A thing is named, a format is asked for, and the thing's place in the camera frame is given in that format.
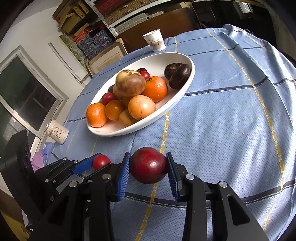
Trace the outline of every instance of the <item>blue patterned box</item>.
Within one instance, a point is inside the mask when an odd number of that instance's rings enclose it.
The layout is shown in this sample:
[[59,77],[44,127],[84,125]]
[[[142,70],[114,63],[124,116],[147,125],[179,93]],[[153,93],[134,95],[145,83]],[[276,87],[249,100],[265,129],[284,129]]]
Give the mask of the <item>blue patterned box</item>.
[[107,33],[104,30],[98,32],[93,38],[93,42],[98,46],[103,43],[103,41],[110,39]]
[[93,59],[97,54],[101,52],[101,50],[94,44],[92,43],[89,45],[84,51],[85,55],[91,60]]
[[100,51],[103,51],[110,43],[112,43],[112,39],[104,40],[100,45],[96,44],[96,46],[100,49]]
[[93,41],[91,37],[87,34],[85,37],[78,43],[78,47],[83,51],[86,49]]

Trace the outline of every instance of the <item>white paper cup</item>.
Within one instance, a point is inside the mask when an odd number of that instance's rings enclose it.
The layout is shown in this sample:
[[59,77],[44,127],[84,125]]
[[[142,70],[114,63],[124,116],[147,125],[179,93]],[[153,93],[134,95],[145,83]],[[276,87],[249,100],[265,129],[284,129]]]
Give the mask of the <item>white paper cup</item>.
[[153,30],[142,36],[146,42],[151,46],[154,52],[158,52],[165,49],[165,43],[161,35],[160,29]]
[[52,120],[46,128],[46,134],[59,144],[63,144],[68,137],[69,130],[56,120]]

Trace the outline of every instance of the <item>table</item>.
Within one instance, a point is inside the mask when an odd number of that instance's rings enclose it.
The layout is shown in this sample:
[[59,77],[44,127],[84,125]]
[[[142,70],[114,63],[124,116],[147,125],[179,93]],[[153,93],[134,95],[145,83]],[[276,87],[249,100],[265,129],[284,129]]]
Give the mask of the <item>table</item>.
[[[155,54],[149,46],[134,51],[84,88],[64,124],[69,136],[63,145],[55,144],[49,163],[97,152],[119,163],[126,151],[144,146],[170,151],[175,162],[203,181],[228,182],[268,238],[276,240],[296,212],[296,69],[268,42],[232,25],[186,32],[165,44],[162,52],[176,51],[195,63],[194,80],[180,102],[125,136],[97,137],[87,129],[85,111],[100,87],[133,61]],[[185,213],[167,177],[145,185],[130,176],[125,197],[112,207],[114,235],[120,241],[180,241]],[[207,214],[211,240],[210,207]]]

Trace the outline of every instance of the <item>can with chinese text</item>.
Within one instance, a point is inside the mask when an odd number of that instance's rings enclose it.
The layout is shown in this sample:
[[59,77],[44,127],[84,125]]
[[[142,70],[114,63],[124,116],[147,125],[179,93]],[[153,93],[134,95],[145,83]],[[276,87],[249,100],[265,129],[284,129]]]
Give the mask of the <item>can with chinese text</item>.
[[46,126],[46,134],[59,144],[63,144],[69,134],[69,130],[63,127],[56,120],[52,120]]

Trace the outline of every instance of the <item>window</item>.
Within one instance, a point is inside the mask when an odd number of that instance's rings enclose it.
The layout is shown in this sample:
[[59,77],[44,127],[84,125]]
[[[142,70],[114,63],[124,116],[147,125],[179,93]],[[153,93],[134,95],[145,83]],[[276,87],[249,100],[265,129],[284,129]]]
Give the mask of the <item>window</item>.
[[67,99],[24,49],[16,48],[0,64],[0,156],[11,136],[24,129],[35,153]]
[[252,12],[251,8],[250,8],[250,5],[248,3],[238,2],[238,4],[239,4],[239,7],[240,7],[242,13]]

